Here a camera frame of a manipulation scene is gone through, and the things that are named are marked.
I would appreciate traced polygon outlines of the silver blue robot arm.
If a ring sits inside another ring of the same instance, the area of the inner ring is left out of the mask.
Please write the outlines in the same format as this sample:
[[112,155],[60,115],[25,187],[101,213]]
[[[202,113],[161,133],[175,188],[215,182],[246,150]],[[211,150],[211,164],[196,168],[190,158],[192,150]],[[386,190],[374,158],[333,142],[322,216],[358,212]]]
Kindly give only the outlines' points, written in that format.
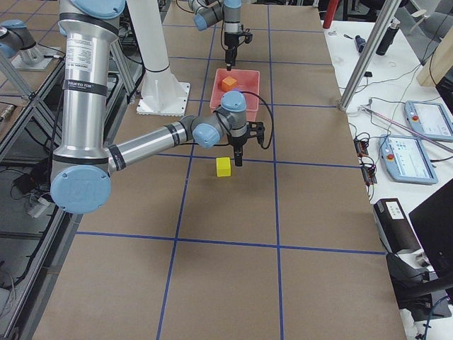
[[[141,111],[177,115],[180,120],[109,147],[103,144],[110,50],[118,39],[119,19],[128,11],[144,64]],[[72,214],[99,209],[109,198],[110,175],[167,149],[194,141],[215,146],[223,137],[241,163],[250,125],[246,99],[228,91],[207,117],[185,114],[190,86],[170,69],[156,1],[62,1],[59,26],[67,37],[62,141],[52,154],[50,194]]]
[[199,31],[222,23],[221,47],[224,50],[226,70],[236,66],[238,48],[242,43],[249,44],[253,34],[241,22],[241,1],[198,1],[188,0],[188,7],[194,13],[193,21]]

